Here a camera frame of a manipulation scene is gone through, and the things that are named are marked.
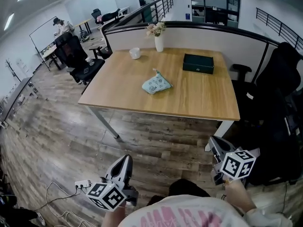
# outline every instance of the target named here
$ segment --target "pink printed shirt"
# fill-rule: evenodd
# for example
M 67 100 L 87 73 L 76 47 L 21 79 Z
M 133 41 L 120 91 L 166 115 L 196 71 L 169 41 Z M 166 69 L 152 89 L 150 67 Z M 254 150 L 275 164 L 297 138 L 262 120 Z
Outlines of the pink printed shirt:
M 291 227 L 282 215 L 252 211 L 242 217 L 225 201 L 191 195 L 170 196 L 127 216 L 119 227 Z

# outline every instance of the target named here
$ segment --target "sleeve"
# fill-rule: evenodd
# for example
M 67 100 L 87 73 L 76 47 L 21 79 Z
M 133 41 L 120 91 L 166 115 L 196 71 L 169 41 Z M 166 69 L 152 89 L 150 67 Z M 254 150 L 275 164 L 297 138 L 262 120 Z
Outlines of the sleeve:
M 282 214 L 266 214 L 260 209 L 248 211 L 243 218 L 250 226 L 256 227 L 292 227 L 290 219 Z
M 56 34 L 59 35 L 60 34 L 60 29 L 59 27 L 57 26 L 57 31 L 56 31 Z
M 74 30 L 75 30 L 74 26 L 71 25 L 69 22 L 67 22 L 67 24 L 68 24 L 68 27 L 70 28 L 71 31 L 74 31 Z

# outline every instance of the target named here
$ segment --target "flower vase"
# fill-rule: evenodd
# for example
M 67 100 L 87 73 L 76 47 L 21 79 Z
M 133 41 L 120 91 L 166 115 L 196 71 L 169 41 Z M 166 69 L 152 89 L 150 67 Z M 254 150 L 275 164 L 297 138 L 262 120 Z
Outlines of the flower vase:
M 155 44 L 156 44 L 156 50 L 157 52 L 162 52 L 164 49 L 163 45 L 163 35 L 155 36 Z

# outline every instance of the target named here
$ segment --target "glass wall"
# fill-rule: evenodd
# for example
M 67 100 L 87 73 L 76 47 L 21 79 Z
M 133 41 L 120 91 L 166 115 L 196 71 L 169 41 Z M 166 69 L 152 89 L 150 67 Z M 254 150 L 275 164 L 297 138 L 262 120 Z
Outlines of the glass wall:
M 240 0 L 192 0 L 193 22 L 238 27 Z

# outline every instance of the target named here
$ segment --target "flowers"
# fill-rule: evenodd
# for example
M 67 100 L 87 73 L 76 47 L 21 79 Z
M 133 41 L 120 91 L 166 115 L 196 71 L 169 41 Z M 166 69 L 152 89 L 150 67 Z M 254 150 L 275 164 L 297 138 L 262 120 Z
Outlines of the flowers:
M 165 26 L 164 23 L 159 22 L 159 23 L 157 23 L 156 25 L 154 25 L 154 24 L 149 24 L 149 25 L 146 27 L 146 29 L 147 29 L 147 32 L 146 32 L 147 36 L 154 35 L 154 36 L 156 36 L 156 37 L 159 37 L 159 36 L 162 34 L 162 32 L 165 31 L 166 26 Z

